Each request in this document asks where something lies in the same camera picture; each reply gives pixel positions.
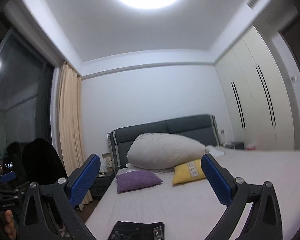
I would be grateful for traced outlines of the left hand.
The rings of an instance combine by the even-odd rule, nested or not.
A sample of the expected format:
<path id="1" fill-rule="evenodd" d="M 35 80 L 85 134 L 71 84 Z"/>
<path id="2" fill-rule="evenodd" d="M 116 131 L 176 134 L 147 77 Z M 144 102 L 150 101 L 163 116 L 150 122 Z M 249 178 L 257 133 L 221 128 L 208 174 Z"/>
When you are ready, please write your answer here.
<path id="1" fill-rule="evenodd" d="M 0 212 L 0 224 L 4 226 L 4 230 L 9 239 L 16 239 L 17 232 L 15 229 L 13 213 L 11 210 Z"/>

